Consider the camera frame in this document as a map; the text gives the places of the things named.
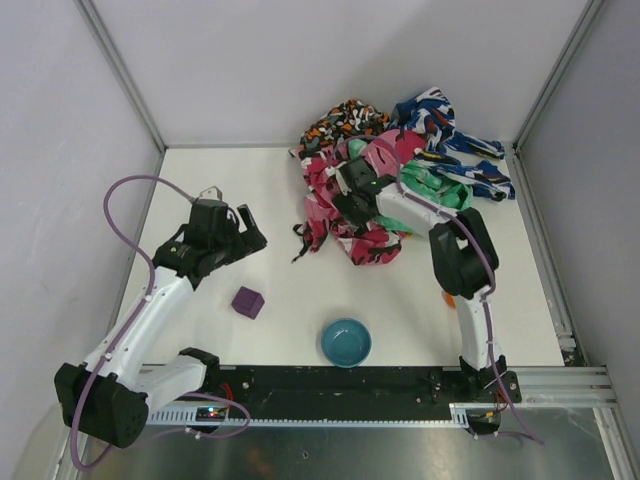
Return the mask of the pink camouflage cloth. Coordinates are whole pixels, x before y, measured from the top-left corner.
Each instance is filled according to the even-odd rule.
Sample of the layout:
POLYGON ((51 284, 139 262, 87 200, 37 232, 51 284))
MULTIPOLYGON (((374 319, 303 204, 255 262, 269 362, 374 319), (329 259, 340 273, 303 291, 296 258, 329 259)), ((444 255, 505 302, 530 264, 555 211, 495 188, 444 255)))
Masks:
POLYGON ((303 200, 306 220, 294 226, 303 243, 299 255, 316 253, 333 238, 356 266, 390 263, 400 253, 408 228, 387 217, 360 227, 351 225, 332 203, 341 193, 335 172, 346 161, 362 157, 378 175, 394 175, 400 164, 407 164, 425 146, 420 135, 391 129, 374 140, 354 139, 324 147, 310 157, 303 155, 301 147, 291 149, 289 154, 300 163, 309 190, 303 200))

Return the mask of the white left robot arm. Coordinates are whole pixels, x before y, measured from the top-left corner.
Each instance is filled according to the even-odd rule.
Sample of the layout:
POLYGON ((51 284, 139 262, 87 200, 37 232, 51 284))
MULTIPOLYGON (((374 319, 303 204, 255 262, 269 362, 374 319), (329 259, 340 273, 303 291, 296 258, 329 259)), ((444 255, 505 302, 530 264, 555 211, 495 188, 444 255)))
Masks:
POLYGON ((168 321, 215 270, 264 249, 267 239, 247 205, 198 199, 187 223, 155 252, 151 283, 98 347, 78 364, 63 364, 54 377, 64 423, 124 449, 148 418, 193 392, 217 392, 219 358, 195 347, 169 363, 142 369, 147 353, 168 321))

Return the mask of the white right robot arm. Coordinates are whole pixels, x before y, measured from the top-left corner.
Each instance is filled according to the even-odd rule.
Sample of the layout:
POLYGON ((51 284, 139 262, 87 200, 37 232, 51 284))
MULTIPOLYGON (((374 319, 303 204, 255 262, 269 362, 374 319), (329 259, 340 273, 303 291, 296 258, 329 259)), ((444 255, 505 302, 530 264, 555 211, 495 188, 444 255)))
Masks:
POLYGON ((332 176, 339 186, 332 203, 351 225, 362 227, 382 215, 428 239, 436 280, 456 304, 466 387, 475 394, 492 388, 492 400, 510 404, 506 358, 496 354, 490 305, 499 260, 480 212, 452 211, 421 198, 400 174, 379 176, 362 157, 341 163, 332 176))

